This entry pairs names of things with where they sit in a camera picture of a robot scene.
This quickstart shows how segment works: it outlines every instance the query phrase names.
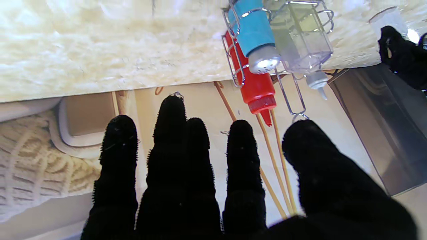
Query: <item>clear plastic container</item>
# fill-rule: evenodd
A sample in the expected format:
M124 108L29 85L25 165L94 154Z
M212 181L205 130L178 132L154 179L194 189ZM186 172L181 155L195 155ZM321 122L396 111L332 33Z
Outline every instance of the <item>clear plastic container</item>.
M285 2L269 1L267 5L272 11L270 25L276 49L289 71L310 74L319 70L333 53L316 10L319 1Z

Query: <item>glove finger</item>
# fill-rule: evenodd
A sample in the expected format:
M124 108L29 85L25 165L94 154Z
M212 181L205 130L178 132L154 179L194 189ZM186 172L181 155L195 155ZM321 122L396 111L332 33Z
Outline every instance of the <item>glove finger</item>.
M184 138L187 118L182 98L170 95L160 106L154 129L154 147L149 153L147 184L183 187L187 169Z
M298 121L289 127L282 150L298 173L300 203L308 216L327 211L338 202L386 197L311 120Z
M154 145L162 147L183 142L187 117L184 100L176 95L165 98L160 106L154 129Z
M260 158L251 125L237 120L230 127L227 144L227 191L263 191L260 177Z
M220 213L215 199L214 172L209 159L209 136L200 118L187 121L189 233L219 235Z
M189 190L215 195L214 172L209 159L209 136L200 118L187 122L187 155L189 160Z
M244 120L230 127L227 165L227 199L222 214L225 234L252 234L265 229L265 192L257 143L252 127Z
M154 147L149 153L147 190L138 213L136 231L146 235L182 234L187 223L188 162L184 101L176 95L165 98L154 129Z
M131 118L115 117L102 141L101 176L94 184L94 205L82 239L133 234L138 207L135 193L137 132Z

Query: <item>silver cap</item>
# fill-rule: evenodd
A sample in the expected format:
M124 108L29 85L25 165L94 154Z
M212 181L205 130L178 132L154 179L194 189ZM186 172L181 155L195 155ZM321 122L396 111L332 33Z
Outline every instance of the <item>silver cap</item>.
M280 60L280 55L274 46L264 45L249 54L249 70L254 74L267 73L273 70Z

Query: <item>white cap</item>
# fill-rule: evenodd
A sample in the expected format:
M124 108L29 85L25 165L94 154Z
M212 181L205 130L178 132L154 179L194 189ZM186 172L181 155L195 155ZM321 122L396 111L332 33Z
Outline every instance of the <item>white cap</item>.
M320 71L314 72L310 75L307 75L305 80L311 89L317 89L317 91L319 91L323 99L328 99L326 97L325 91L323 90L323 87L328 84L328 76L326 76L326 73Z

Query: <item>red bottle cap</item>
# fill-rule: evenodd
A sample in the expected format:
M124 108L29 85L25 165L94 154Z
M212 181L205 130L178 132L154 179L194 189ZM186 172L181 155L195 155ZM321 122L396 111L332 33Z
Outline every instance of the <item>red bottle cap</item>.
M248 103L248 106L252 114L261 113L261 116L263 117L266 125L269 127L273 126L271 123L269 110L276 107L276 100L274 99L274 95L266 95L262 98L251 101Z

